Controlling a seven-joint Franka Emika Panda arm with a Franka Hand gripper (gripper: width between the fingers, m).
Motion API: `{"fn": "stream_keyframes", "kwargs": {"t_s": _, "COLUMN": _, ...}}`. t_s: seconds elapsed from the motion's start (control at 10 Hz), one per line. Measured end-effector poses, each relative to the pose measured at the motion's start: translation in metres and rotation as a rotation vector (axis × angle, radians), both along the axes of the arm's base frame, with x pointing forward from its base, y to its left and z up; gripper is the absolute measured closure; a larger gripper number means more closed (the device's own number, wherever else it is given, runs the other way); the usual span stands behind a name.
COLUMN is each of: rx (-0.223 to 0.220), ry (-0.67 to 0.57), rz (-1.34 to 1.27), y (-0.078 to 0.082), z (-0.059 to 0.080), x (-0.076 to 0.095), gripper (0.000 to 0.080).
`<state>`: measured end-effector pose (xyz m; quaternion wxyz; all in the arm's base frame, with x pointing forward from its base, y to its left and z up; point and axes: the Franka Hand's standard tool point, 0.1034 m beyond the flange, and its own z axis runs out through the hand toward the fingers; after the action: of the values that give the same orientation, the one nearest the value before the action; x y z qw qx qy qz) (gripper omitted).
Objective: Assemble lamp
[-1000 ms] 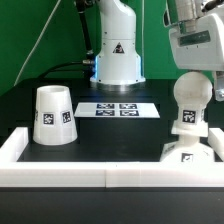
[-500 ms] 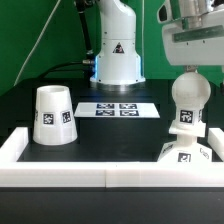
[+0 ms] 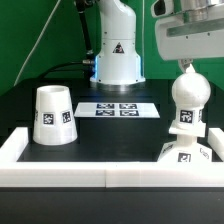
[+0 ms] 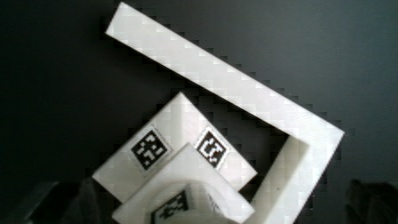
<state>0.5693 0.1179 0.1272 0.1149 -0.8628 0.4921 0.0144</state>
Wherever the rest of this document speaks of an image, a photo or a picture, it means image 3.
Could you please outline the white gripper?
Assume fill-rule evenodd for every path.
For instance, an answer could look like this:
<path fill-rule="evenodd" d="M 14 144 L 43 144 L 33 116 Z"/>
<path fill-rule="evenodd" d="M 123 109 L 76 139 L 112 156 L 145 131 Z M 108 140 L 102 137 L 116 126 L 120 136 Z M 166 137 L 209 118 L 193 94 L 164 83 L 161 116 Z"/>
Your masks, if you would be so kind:
<path fill-rule="evenodd" d="M 157 49 L 163 60 L 178 60 L 194 73 L 192 59 L 224 57 L 224 0 L 155 0 Z"/>

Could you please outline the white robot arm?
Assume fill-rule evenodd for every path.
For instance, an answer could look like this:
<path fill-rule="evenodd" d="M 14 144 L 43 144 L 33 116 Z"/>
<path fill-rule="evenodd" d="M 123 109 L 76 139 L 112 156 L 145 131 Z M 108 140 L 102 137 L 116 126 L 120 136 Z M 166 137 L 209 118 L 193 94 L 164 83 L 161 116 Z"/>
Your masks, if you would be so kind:
<path fill-rule="evenodd" d="M 121 0 L 74 0 L 92 61 L 90 85 L 126 91 L 145 82 L 143 62 L 135 48 L 136 14 Z M 97 5 L 101 18 L 101 50 L 91 47 L 85 10 Z M 224 0 L 155 0 L 157 49 L 164 60 L 176 60 L 192 72 L 195 59 L 224 57 Z"/>

